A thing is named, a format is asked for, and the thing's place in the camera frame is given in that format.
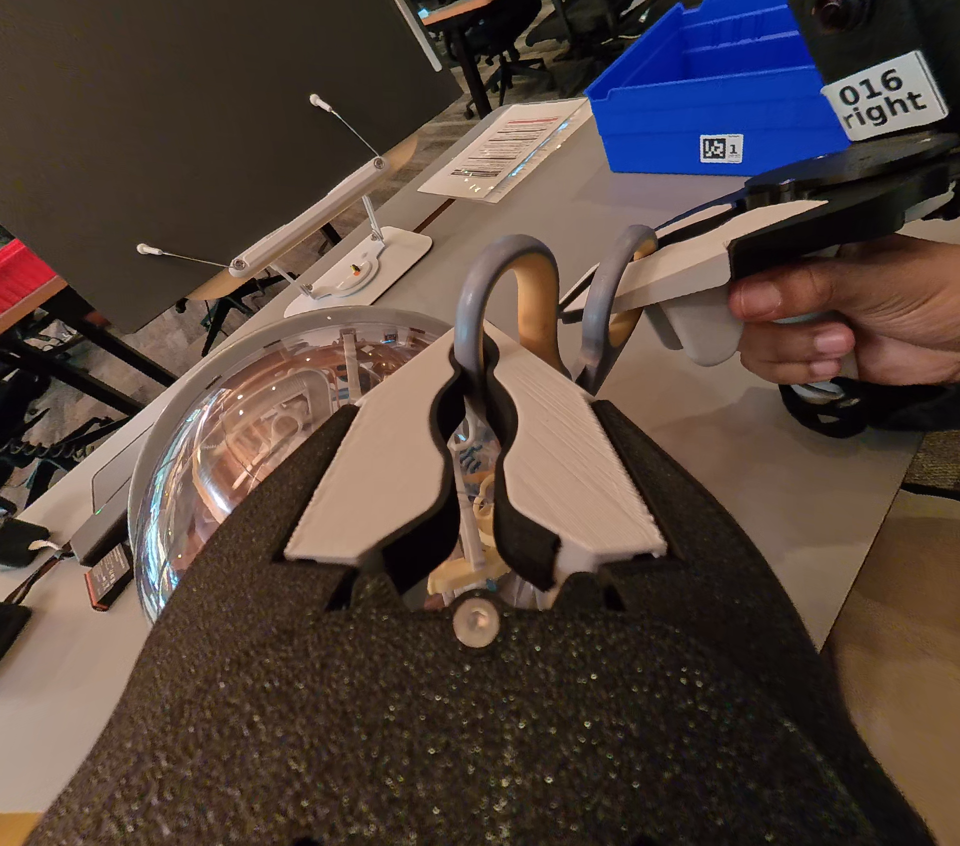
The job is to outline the clear maze puzzle ball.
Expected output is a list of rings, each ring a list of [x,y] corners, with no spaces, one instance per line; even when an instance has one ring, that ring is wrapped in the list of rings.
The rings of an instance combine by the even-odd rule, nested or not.
[[[461,426],[448,447],[461,515],[453,552],[436,567],[352,567],[288,560],[285,548],[352,422],[360,400],[453,329],[412,312],[349,307],[275,322],[216,354],[155,425],[159,456],[139,460],[130,508],[138,597],[155,623],[204,546],[233,513],[278,515],[270,562],[318,565],[338,582],[383,574],[398,594],[424,586],[449,606],[485,589],[515,607],[537,600],[498,552],[500,445],[461,371]]]

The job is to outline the black flat device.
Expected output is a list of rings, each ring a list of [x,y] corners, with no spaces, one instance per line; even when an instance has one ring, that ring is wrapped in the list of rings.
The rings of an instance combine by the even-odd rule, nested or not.
[[[104,504],[89,516],[69,540],[76,560],[93,566],[128,536],[128,500]]]

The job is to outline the blue plastic bin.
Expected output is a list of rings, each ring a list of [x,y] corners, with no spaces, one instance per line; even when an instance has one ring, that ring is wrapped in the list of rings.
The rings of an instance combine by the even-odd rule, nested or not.
[[[849,145],[787,0],[671,8],[586,90],[618,173],[753,177]]]

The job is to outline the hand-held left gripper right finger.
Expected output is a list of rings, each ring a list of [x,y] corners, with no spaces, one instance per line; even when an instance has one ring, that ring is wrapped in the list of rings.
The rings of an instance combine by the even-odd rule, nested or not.
[[[494,537],[510,568],[552,589],[577,572],[666,555],[594,399],[492,324],[486,352],[486,419],[501,447]]]

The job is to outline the laminated paper sheet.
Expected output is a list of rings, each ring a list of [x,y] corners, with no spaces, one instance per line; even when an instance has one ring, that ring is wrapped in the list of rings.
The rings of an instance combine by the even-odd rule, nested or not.
[[[585,97],[512,105],[418,191],[497,204],[592,118]]]

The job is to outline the grey handled scissors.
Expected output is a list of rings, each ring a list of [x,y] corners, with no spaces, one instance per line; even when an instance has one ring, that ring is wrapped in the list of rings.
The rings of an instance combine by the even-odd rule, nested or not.
[[[599,392],[633,334],[642,311],[614,313],[614,302],[628,265],[652,255],[659,240],[652,228],[633,225],[599,263],[582,311],[581,349],[573,382],[587,394]],[[473,403],[486,396],[484,321],[498,280],[513,272],[517,285],[517,330],[522,348],[565,377],[559,353],[560,284],[553,252],[539,239],[509,235],[490,244],[470,268],[462,286],[454,324],[453,355],[467,377]]]

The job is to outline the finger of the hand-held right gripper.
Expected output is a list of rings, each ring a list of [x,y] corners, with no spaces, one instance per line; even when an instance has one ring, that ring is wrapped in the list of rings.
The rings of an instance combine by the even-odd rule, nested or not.
[[[698,295],[818,252],[827,246],[826,215],[826,203],[759,205],[696,238],[657,240],[628,264],[611,311]]]
[[[746,188],[697,206],[657,227],[658,240],[689,240],[719,228],[749,210]]]

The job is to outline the small black orange card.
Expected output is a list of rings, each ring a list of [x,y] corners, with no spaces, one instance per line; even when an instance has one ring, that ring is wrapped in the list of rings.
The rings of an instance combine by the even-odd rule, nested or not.
[[[93,610],[106,612],[127,588],[135,575],[135,557],[130,543],[122,540],[84,575]]]

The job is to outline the black display board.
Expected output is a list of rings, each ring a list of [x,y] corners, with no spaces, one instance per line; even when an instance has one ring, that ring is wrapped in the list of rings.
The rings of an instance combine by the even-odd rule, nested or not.
[[[407,0],[1,0],[2,226],[134,332],[462,96]],[[310,103],[317,95],[360,133]]]

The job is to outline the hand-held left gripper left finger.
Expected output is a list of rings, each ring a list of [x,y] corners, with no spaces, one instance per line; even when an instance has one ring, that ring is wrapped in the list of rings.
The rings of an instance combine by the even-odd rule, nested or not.
[[[450,329],[360,400],[288,560],[436,567],[453,552],[461,519],[449,448],[461,426],[453,338]]]

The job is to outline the person's right hand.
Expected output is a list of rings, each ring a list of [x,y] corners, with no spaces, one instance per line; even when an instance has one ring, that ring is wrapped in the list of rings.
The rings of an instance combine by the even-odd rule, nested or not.
[[[959,378],[959,249],[892,235],[733,283],[741,364],[778,385],[861,380],[952,385]]]

